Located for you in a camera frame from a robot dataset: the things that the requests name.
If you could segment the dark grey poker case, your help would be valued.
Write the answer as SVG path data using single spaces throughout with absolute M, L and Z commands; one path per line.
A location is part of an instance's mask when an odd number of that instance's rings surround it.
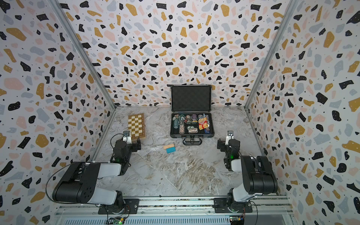
M 172 115 L 209 113 L 212 119 L 212 87 L 210 85 L 172 85 L 170 91 Z M 215 135 L 214 125 L 214 133 L 210 135 L 173 135 L 171 128 L 170 125 L 170 136 L 182 139 L 186 146 L 199 146 L 203 138 L 211 138 Z

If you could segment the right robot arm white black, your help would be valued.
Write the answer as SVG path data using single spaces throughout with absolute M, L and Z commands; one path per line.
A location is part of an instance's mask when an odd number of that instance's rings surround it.
M 229 190 L 225 203 L 231 212 L 247 212 L 254 197 L 276 193 L 278 182 L 266 156 L 249 156 L 240 153 L 240 141 L 218 139 L 217 149 L 225 153 L 224 164 L 230 172 L 241 173 L 242 184 Z

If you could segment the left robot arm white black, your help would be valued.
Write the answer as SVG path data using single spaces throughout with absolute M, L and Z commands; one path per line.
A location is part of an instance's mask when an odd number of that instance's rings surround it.
M 110 162 L 74 162 L 69 165 L 52 193 L 57 203 L 100 204 L 121 210 L 125 206 L 122 192 L 97 187 L 106 177 L 122 176 L 130 167 L 133 152 L 141 150 L 141 140 L 135 143 L 118 140 Z

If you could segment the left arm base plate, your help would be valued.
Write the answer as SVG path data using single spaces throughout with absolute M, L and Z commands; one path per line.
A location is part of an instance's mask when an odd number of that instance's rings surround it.
M 140 199 L 126 198 L 120 201 L 119 205 L 101 205 L 98 210 L 99 215 L 132 215 L 137 214 Z

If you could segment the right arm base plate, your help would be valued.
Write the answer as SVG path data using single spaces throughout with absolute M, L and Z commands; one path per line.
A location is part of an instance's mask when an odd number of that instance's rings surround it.
M 252 213 L 251 203 L 235 202 L 227 198 L 214 198 L 213 208 L 215 213 Z

